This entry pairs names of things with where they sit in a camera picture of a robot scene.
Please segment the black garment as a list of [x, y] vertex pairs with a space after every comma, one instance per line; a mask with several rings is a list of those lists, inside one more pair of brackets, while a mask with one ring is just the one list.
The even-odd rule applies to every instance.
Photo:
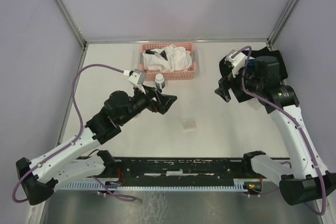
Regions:
[[[242, 52], [248, 56], [248, 50]], [[222, 77], [231, 73], [231, 68], [228, 66], [229, 63], [225, 62], [225, 57], [219, 62]], [[259, 96], [264, 95], [267, 90], [279, 87], [280, 82], [288, 78], [280, 51], [271, 51], [267, 47], [253, 50], [247, 65], [244, 65], [238, 74], [244, 79], [246, 90]], [[240, 93], [233, 93], [239, 103], [252, 99], [252, 96], [246, 94], [243, 89], [241, 90]]]

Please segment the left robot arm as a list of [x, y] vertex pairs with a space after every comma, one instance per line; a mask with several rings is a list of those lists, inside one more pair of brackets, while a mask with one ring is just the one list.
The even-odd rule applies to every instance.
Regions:
[[19, 159], [15, 164], [19, 181], [14, 188], [21, 186], [26, 198], [17, 199], [13, 192], [13, 201], [29, 202], [34, 206], [46, 201], [68, 183], [100, 174], [112, 176], [116, 164], [108, 151], [86, 160], [79, 160], [79, 157], [117, 136], [121, 127], [143, 110], [165, 114], [177, 100], [177, 96], [163, 94], [161, 89], [153, 87], [143, 86], [133, 90], [131, 97], [124, 91], [111, 93], [99, 113], [68, 141], [37, 158]]

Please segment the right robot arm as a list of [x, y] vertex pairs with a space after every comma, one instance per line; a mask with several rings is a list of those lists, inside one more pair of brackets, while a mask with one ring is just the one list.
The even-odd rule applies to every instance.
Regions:
[[244, 53], [228, 55], [219, 63], [222, 75], [215, 93], [226, 102], [233, 92], [238, 102], [252, 98], [265, 107], [274, 121], [289, 154], [285, 167], [262, 151], [246, 153], [241, 172], [246, 177], [261, 174], [276, 184], [289, 205], [326, 199], [335, 191], [335, 173], [328, 170], [317, 153], [305, 127], [299, 100], [284, 79], [274, 56], [248, 59]]

